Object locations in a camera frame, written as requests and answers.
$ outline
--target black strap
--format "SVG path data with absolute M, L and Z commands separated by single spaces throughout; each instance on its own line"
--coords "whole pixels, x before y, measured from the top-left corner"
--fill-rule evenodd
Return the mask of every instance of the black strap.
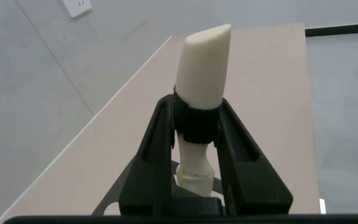
M 209 144 L 218 134 L 221 105 L 211 110 L 192 108 L 183 101 L 173 87 L 173 119 L 178 134 L 187 142 Z

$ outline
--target gray wall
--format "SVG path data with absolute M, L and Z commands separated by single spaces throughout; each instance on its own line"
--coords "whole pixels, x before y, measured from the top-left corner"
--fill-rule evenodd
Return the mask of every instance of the gray wall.
M 356 0 L 0 1 L 0 215 L 170 36 L 234 28 L 358 23 Z

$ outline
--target black bracket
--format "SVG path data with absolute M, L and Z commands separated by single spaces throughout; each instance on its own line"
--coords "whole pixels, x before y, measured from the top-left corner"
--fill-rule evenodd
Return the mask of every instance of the black bracket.
M 173 95 L 157 103 L 119 197 L 121 215 L 223 216 L 218 198 L 172 197 L 171 150 L 175 144 Z M 226 216 L 287 214 L 292 194 L 230 104 L 223 99 L 214 140 Z

